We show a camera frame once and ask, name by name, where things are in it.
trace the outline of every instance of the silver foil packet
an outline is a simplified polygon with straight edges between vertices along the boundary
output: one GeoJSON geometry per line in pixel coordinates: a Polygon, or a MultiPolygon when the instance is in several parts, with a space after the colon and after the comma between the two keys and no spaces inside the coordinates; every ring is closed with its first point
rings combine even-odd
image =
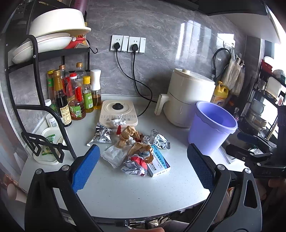
{"type": "Polygon", "coordinates": [[[144,136],[142,143],[150,146],[156,145],[160,149],[170,149],[170,142],[163,135],[159,134],[156,129],[151,130],[150,135],[144,136]]]}
{"type": "Polygon", "coordinates": [[[94,137],[92,140],[87,144],[87,146],[91,147],[94,143],[111,143],[110,133],[111,129],[105,127],[101,123],[97,123],[96,130],[94,133],[94,137]]]}

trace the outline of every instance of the metal bolt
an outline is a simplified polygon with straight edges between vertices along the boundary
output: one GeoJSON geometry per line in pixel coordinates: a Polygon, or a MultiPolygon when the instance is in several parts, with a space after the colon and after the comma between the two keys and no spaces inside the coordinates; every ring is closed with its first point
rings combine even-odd
{"type": "Polygon", "coordinates": [[[224,170],[224,169],[225,169],[225,167],[224,167],[222,164],[219,164],[219,165],[217,166],[217,168],[218,168],[219,170],[224,170]]]}
{"type": "Polygon", "coordinates": [[[36,174],[41,174],[41,173],[42,173],[42,169],[39,168],[36,170],[36,174]]]}
{"type": "Polygon", "coordinates": [[[67,171],[67,170],[69,170],[69,165],[64,165],[64,166],[62,166],[62,168],[61,168],[63,171],[67,171]]]}
{"type": "Polygon", "coordinates": [[[250,174],[250,173],[251,173],[251,171],[250,171],[250,169],[249,169],[249,168],[246,168],[246,169],[245,169],[245,172],[246,172],[246,173],[248,173],[248,174],[250,174]]]}

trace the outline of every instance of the purple bucket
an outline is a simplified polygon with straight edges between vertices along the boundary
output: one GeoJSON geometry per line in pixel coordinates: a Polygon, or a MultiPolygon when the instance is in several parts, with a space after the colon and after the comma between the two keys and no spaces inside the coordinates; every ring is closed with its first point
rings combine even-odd
{"type": "Polygon", "coordinates": [[[237,122],[229,112],[216,104],[199,101],[188,141],[194,143],[202,154],[211,155],[236,129],[237,122]]]}

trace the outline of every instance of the green snack packet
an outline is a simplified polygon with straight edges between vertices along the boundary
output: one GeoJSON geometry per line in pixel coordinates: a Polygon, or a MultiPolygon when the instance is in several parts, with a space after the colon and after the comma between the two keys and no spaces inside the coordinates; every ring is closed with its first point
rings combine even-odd
{"type": "MultiPolygon", "coordinates": [[[[55,139],[55,134],[53,135],[49,135],[48,137],[46,137],[46,139],[50,142],[50,143],[53,143],[54,139],[55,139]]],[[[47,146],[44,146],[43,147],[43,154],[42,155],[47,155],[47,154],[53,154],[50,150],[49,147],[47,146]]]]}

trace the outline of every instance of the black plug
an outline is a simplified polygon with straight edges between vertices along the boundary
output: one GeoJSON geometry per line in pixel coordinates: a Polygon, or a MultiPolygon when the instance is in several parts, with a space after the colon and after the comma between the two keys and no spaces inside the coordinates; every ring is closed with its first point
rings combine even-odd
{"type": "Polygon", "coordinates": [[[114,44],[114,48],[116,51],[118,51],[118,49],[120,48],[120,44],[117,42],[114,44]]]}
{"type": "Polygon", "coordinates": [[[131,47],[133,53],[135,53],[136,51],[138,51],[138,45],[137,44],[133,44],[131,47]]]}

